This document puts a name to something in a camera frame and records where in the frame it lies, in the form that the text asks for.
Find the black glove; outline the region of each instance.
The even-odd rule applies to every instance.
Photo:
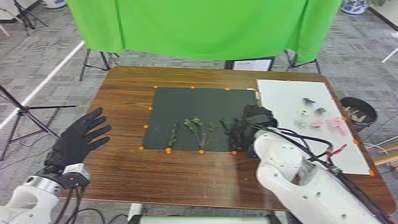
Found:
[[[101,116],[103,108],[98,108],[73,123],[60,138],[53,145],[53,150],[48,153],[44,165],[57,166],[60,169],[75,163],[82,163],[89,155],[89,152],[107,144],[110,137],[101,138],[91,142],[108,131],[110,125],[99,128],[96,131],[91,130],[107,121],[107,117]]]

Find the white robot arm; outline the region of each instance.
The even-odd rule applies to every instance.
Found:
[[[59,204],[60,185],[50,179],[32,176],[16,188],[5,206],[0,206],[2,224],[50,224],[51,210]]]
[[[302,223],[380,223],[332,173],[304,159],[300,149],[272,132],[258,132],[254,151],[261,159],[258,181]]]

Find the black mat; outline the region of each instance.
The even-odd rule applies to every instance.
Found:
[[[174,122],[178,121],[178,141],[172,150],[199,150],[195,136],[183,124],[185,119],[192,120],[197,117],[206,124],[206,132],[208,122],[217,125],[206,150],[227,152],[227,136],[220,120],[233,121],[234,118],[242,118],[245,106],[256,104],[256,93],[250,90],[158,88],[144,148],[162,150],[167,148]]]

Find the small green object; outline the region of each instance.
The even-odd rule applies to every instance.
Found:
[[[178,121],[174,122],[172,130],[171,130],[171,140],[169,140],[169,148],[172,148],[176,141],[178,141],[178,128],[179,124]]]

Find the metal stand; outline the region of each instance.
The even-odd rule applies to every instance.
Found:
[[[28,12],[27,8],[21,6],[18,0],[12,0],[14,1],[14,6],[16,6],[16,9],[18,9],[18,13],[20,13],[20,18],[21,18],[21,22],[23,22],[23,27],[25,27],[25,32],[27,32],[27,35],[28,35],[28,29],[35,29],[35,26],[34,26],[34,23],[28,19],[28,15],[32,16],[34,20],[48,27],[46,23],[39,20],[39,18],[35,17],[35,15]]]
[[[4,161],[5,158],[5,154],[7,154],[7,150],[9,150],[9,144],[28,138],[30,136],[37,135],[39,133],[46,132],[53,135],[55,138],[59,138],[59,135],[55,134],[55,132],[50,129],[50,125],[53,122],[53,119],[57,117],[59,114],[59,110],[60,108],[69,108],[69,107],[76,107],[76,106],[50,106],[50,107],[27,107],[21,105],[21,103],[18,102],[16,98],[12,97],[9,91],[5,90],[5,88],[0,86],[0,93],[4,93],[4,98],[5,100],[12,103],[12,105],[18,107],[20,111],[18,111],[18,116],[16,116],[16,122],[14,122],[14,126],[11,129],[11,135],[9,135],[9,139],[7,139],[7,143],[5,143],[5,149],[4,149],[4,153],[2,153],[2,157],[0,157],[0,161]],[[57,109],[55,113],[51,115],[51,118],[46,122],[46,124],[41,122],[41,120],[37,119],[37,117],[34,116],[34,114],[30,113],[30,110],[44,110],[44,109]],[[39,126],[41,130],[32,132],[30,134],[20,136],[18,138],[14,138],[14,133],[16,133],[16,128],[20,125],[20,121],[21,121],[21,117],[27,116],[27,118],[32,120],[32,122],[35,123],[35,125]]]
[[[103,51],[99,51],[99,55],[101,55],[101,59],[103,59],[103,64],[105,64],[105,68],[101,67],[96,67],[94,65],[89,65],[87,62],[89,62],[89,57],[91,57],[91,49],[87,49],[87,52],[85,52],[85,58],[83,58],[83,67],[82,67],[82,72],[80,72],[80,81],[83,80],[83,73],[85,73],[85,68],[96,68],[103,71],[108,71],[110,70],[110,65],[108,65],[108,61],[107,61],[107,57],[105,57],[105,53]]]
[[[318,70],[318,74],[322,75],[318,59],[314,59],[314,60],[313,60],[311,62],[307,62],[306,64],[297,65],[297,64],[295,64],[295,58],[297,58],[297,56],[293,57],[293,60],[291,60],[291,59],[290,59],[290,53],[288,53],[288,51],[284,51],[284,54],[286,54],[288,62],[290,62],[290,67],[288,67],[288,69],[286,69],[286,72],[290,71],[290,69],[298,68],[302,65],[307,65],[309,63],[314,63],[316,70]]]

